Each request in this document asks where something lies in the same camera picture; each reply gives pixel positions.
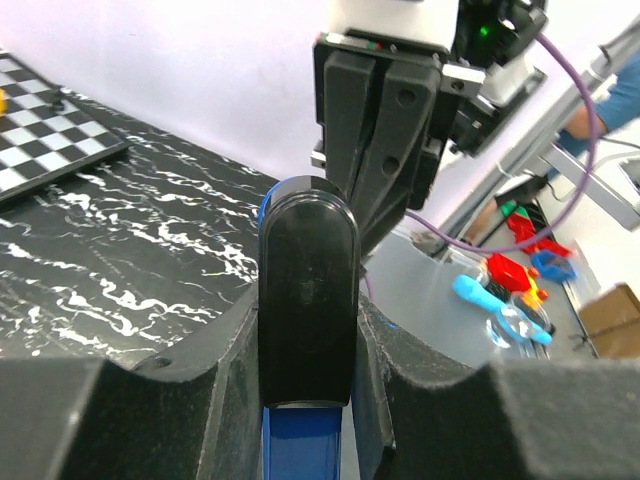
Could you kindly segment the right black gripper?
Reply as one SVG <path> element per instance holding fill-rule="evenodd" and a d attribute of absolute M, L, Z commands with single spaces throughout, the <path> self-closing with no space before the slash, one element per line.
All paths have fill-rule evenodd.
<path fill-rule="evenodd" d="M 318 35 L 316 153 L 357 220 L 363 254 L 388 230 L 388 210 L 424 205 L 448 143 L 478 153 L 538 89 L 544 73 L 512 51 L 458 58 L 357 30 Z"/>

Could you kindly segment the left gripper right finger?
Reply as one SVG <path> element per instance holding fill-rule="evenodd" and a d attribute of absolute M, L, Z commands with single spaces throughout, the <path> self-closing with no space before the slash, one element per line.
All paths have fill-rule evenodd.
<path fill-rule="evenodd" d="M 493 361 L 470 369 L 358 317 L 352 409 L 364 479 L 635 479 L 636 361 Z"/>

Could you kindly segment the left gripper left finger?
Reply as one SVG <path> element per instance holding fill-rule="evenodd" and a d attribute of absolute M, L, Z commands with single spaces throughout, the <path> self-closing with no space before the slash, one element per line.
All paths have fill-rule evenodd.
<path fill-rule="evenodd" d="M 104 358 L 1 363 L 5 479 L 256 479 L 257 292 L 127 370 Z"/>

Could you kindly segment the blue black stapler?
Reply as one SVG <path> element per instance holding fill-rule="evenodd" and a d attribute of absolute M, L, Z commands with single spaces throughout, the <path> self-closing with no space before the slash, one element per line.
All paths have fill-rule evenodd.
<path fill-rule="evenodd" d="M 339 188 L 317 176 L 274 185 L 258 227 L 263 476 L 337 479 L 356 365 L 359 228 Z"/>

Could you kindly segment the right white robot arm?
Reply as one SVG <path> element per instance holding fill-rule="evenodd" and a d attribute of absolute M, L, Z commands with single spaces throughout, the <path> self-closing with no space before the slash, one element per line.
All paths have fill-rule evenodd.
<path fill-rule="evenodd" d="M 541 1 L 333 1 L 314 45 L 315 155 L 370 252 L 419 210 L 446 150 L 478 154 L 542 81 Z"/>

